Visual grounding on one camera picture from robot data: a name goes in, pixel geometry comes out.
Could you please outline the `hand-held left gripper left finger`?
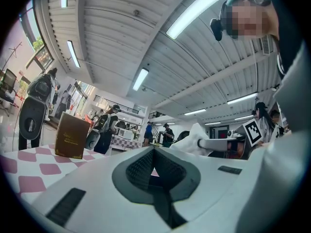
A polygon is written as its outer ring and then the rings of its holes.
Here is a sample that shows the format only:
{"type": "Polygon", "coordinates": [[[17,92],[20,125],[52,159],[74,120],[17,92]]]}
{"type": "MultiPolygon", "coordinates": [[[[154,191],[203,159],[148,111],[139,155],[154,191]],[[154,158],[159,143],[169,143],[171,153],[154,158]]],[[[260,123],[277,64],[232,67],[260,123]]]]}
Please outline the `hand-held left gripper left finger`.
{"type": "Polygon", "coordinates": [[[118,164],[146,150],[147,147],[143,147],[83,164],[49,186],[32,206],[46,216],[65,194],[77,188],[85,191],[85,195],[65,224],[70,232],[169,233],[170,227],[154,206],[130,202],[112,181],[118,164]]]}

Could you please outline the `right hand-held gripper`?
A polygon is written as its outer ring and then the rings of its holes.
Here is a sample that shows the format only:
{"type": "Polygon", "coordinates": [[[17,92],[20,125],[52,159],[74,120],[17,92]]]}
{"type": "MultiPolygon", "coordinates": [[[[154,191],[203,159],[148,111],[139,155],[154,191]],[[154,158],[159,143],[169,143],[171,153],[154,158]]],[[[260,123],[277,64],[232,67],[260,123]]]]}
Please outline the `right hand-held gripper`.
{"type": "Polygon", "coordinates": [[[228,159],[247,160],[254,149],[254,146],[262,140],[262,133],[255,119],[252,119],[235,130],[230,130],[227,139],[199,139],[199,148],[225,152],[228,159]]]}

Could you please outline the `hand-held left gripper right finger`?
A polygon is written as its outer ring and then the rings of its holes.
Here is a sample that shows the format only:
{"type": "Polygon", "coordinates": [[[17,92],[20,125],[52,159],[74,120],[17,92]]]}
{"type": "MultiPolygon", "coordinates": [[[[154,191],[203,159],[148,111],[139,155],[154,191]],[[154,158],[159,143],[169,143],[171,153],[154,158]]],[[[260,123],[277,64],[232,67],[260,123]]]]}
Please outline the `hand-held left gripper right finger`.
{"type": "Polygon", "coordinates": [[[249,200],[259,176],[259,153],[248,160],[220,159],[193,155],[166,148],[156,153],[194,166],[200,182],[192,194],[173,202],[173,208],[185,223],[171,229],[154,226],[155,233],[236,233],[242,210],[249,200]]]}

